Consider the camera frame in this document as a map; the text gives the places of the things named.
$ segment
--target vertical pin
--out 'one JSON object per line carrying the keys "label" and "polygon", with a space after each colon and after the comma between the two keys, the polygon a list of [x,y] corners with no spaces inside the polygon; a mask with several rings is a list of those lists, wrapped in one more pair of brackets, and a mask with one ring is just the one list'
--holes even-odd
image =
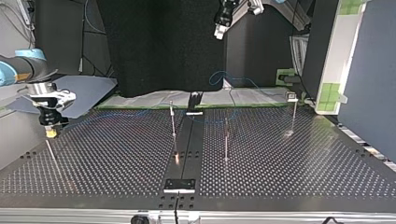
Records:
{"label": "vertical pin", "polygon": [[175,112],[173,110],[173,101],[169,102],[169,109],[171,112],[171,119],[172,119],[172,135],[175,138],[176,137],[176,128],[175,128]]}
{"label": "vertical pin", "polygon": [[298,103],[298,101],[296,101],[296,102],[294,103],[293,121],[296,119],[297,103]]}
{"label": "vertical pin", "polygon": [[230,132],[229,132],[229,127],[228,127],[228,119],[225,118],[225,141],[224,141],[225,152],[224,152],[224,157],[225,157],[226,161],[228,160],[228,138],[229,138],[229,136],[230,136]]}
{"label": "vertical pin", "polygon": [[52,151],[52,147],[50,145],[50,141],[48,139],[46,140],[46,143],[47,143],[47,147],[49,149],[50,156],[52,157],[53,160],[56,160],[55,155],[53,154],[53,151]]}

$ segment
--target cable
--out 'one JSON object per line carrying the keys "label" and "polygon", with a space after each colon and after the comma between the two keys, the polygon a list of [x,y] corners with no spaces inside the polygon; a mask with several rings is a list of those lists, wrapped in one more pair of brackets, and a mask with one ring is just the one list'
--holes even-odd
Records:
{"label": "cable", "polygon": [[106,76],[108,77],[108,73],[110,72],[110,69],[113,67],[113,64],[111,64],[108,68],[107,68],[107,71],[106,71]]}
{"label": "cable", "polygon": [[99,30],[98,28],[94,27],[94,26],[91,24],[90,20],[88,19],[87,8],[88,8],[88,2],[89,2],[89,1],[90,1],[90,0],[87,0],[87,1],[85,2],[85,7],[84,7],[84,17],[85,17],[85,21],[91,26],[91,28],[92,28],[94,31],[97,31],[97,32],[99,32],[99,33],[105,35],[105,34],[106,34],[105,31],[101,31],[101,30]]}
{"label": "cable", "polygon": [[[18,19],[18,21],[21,23],[21,25],[30,33],[32,32],[32,29],[29,28],[25,23],[23,18],[21,17],[21,15],[9,4],[5,3],[5,2],[0,2],[0,6],[4,6],[7,7]],[[12,24],[12,26],[14,27],[14,29],[20,33],[20,35],[26,40],[26,41],[30,41],[30,37],[27,36],[25,33],[23,33],[18,27],[17,25],[14,23],[14,21],[8,16],[8,14],[0,7],[0,10],[3,12],[3,14],[6,16],[7,20]]]}
{"label": "cable", "polygon": [[[222,74],[219,79],[215,82],[212,82],[213,77],[217,76],[218,74]],[[230,74],[228,74],[226,71],[218,71],[214,73],[210,78],[209,78],[209,84],[211,86],[216,86],[219,82],[221,82],[224,78],[230,79],[230,80],[247,80],[249,81],[253,86],[255,86],[262,94],[266,96],[277,96],[277,95],[283,95],[283,94],[269,94],[262,89],[250,78],[248,77],[233,77]]]}
{"label": "cable", "polygon": [[[300,3],[300,0],[297,0],[296,1],[296,5],[294,7],[294,11],[293,11],[293,18],[291,19],[291,38],[293,38],[293,36],[294,36],[294,20],[295,20],[295,17],[296,17],[297,6],[299,5],[299,3]],[[294,60],[294,63],[296,64],[296,67],[297,67],[297,60],[296,60],[296,57],[294,57],[294,45],[293,45],[292,42],[291,42],[291,54],[292,54],[292,58]],[[295,69],[295,70],[296,70],[296,75],[299,77],[299,79],[301,81],[301,85],[303,86],[304,91],[308,95],[308,97],[311,100],[312,104],[316,105],[314,99],[311,96],[311,94],[309,94],[308,89],[305,87],[305,84],[303,82],[303,78],[300,75],[300,72],[298,71],[298,69]]]}
{"label": "cable", "polygon": [[[213,81],[213,78],[215,76],[218,76],[219,74],[221,74],[221,76],[219,77],[218,80]],[[265,91],[263,91],[262,89],[260,89],[260,87],[250,78],[248,77],[233,77],[230,74],[228,74],[226,71],[218,71],[215,72],[212,76],[210,76],[209,78],[209,85],[211,86],[216,86],[217,84],[219,84],[224,78],[229,79],[229,81],[232,83],[232,80],[247,80],[249,81],[251,84],[253,84],[253,86],[255,86],[262,94],[266,95],[266,96],[277,96],[277,95],[283,95],[283,94],[268,94]],[[232,101],[233,101],[233,113],[232,115],[228,118],[228,120],[233,120],[236,119],[236,102],[235,99],[233,98],[233,96],[231,95],[231,92],[233,91],[233,89],[230,89],[230,91],[228,92],[228,94],[230,95]],[[222,124],[225,122],[225,120],[206,120],[206,121],[200,121],[194,118],[191,118],[189,116],[189,119],[193,120],[194,122],[198,122],[198,123],[206,123],[206,124]]]}
{"label": "cable", "polygon": [[[228,94],[230,95],[232,101],[233,101],[233,113],[231,114],[231,116],[228,118],[228,120],[233,120],[236,119],[236,103],[235,103],[235,99],[233,98],[233,96],[231,95],[231,92],[233,91],[233,89],[230,89],[228,91]],[[194,122],[197,123],[204,123],[204,124],[222,124],[225,122],[225,120],[205,120],[205,121],[200,121],[197,119],[194,119],[190,116],[187,116],[189,119],[191,119]]]}
{"label": "cable", "polygon": [[29,48],[32,47],[32,37],[33,37],[33,16],[35,15],[34,12],[30,12],[30,35],[29,35]]}
{"label": "cable", "polygon": [[174,213],[175,213],[175,224],[178,224],[177,205],[178,205],[178,195],[177,195],[175,211],[174,211]]}
{"label": "cable", "polygon": [[145,110],[143,110],[143,111],[140,111],[139,113],[137,113],[137,114],[135,114],[135,115],[126,115],[126,114],[120,114],[120,113],[103,115],[103,116],[96,117],[96,118],[94,118],[94,119],[87,119],[87,120],[84,120],[84,121],[82,121],[82,122],[80,122],[80,123],[68,125],[68,126],[65,127],[65,129],[71,128],[71,127],[75,127],[75,126],[78,126],[78,125],[82,125],[82,124],[85,124],[85,123],[89,123],[89,122],[92,122],[92,121],[95,121],[95,120],[98,120],[98,119],[104,119],[104,118],[109,118],[109,117],[114,117],[114,116],[127,117],[127,118],[131,118],[131,117],[141,117],[141,116],[147,114],[150,110],[152,110],[153,108],[155,108],[155,107],[157,107],[157,106],[159,106],[159,105],[169,105],[169,104],[158,104],[158,105],[154,105],[154,106],[152,106],[152,107],[150,107],[150,108],[147,108],[147,109],[145,109]]}
{"label": "cable", "polygon": [[85,60],[87,60],[88,63],[90,63],[90,64],[92,65],[93,70],[94,70],[92,75],[95,75],[95,71],[98,71],[98,72],[102,75],[102,77],[105,77],[105,76],[106,76],[105,73],[103,73],[101,70],[99,70],[99,69],[95,66],[95,64],[93,64],[93,62],[92,62],[89,58],[87,58],[87,56],[82,55],[82,57],[85,58]]}
{"label": "cable", "polygon": [[95,31],[84,31],[84,33],[94,34],[94,35],[106,35],[104,33],[99,33],[99,32],[95,32]]}

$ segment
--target gray fabric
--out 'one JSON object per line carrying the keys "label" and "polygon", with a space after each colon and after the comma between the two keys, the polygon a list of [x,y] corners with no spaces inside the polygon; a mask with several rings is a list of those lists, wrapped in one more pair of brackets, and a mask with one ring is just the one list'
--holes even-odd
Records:
{"label": "gray fabric", "polygon": [[396,1],[368,3],[339,120],[396,161]]}
{"label": "gray fabric", "polygon": [[[234,89],[231,92],[237,105],[274,105],[286,103],[285,88],[266,88],[259,91],[257,89]],[[225,105],[233,106],[229,90],[205,92],[200,106]],[[141,108],[153,107],[155,105],[167,106],[170,101],[173,105],[186,107],[190,98],[190,93],[185,91],[155,91],[143,96],[134,98],[124,98],[113,96],[103,102],[98,107],[109,108]]]}
{"label": "gray fabric", "polygon": [[[95,106],[117,84],[114,78],[66,76],[55,80],[58,89],[68,89],[76,94],[76,101],[62,112],[66,118],[76,119]],[[25,98],[18,98],[7,105],[8,109],[39,114],[39,111]]]}

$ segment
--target robot end effector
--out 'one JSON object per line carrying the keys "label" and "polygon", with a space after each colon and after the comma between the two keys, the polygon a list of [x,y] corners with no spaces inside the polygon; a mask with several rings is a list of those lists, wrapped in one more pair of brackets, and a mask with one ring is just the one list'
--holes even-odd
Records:
{"label": "robot end effector", "polygon": [[288,0],[219,0],[219,10],[215,16],[215,37],[222,39],[227,30],[247,13],[256,16],[262,14],[264,5],[274,7],[299,31],[310,23],[310,18],[297,0],[296,4]]}
{"label": "robot end effector", "polygon": [[57,136],[56,125],[62,121],[61,111],[70,106],[76,95],[69,90],[58,90],[50,77],[44,53],[40,49],[16,50],[16,57],[0,55],[0,87],[26,83],[30,101],[40,111],[40,124],[45,126],[47,137]]}

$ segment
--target black mat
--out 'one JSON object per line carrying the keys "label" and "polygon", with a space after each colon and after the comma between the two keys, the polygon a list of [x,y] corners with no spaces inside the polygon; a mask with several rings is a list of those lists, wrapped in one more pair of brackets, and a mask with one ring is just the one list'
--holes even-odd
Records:
{"label": "black mat", "polygon": [[217,91],[224,42],[213,34],[213,0],[99,0],[121,95],[152,91]]}

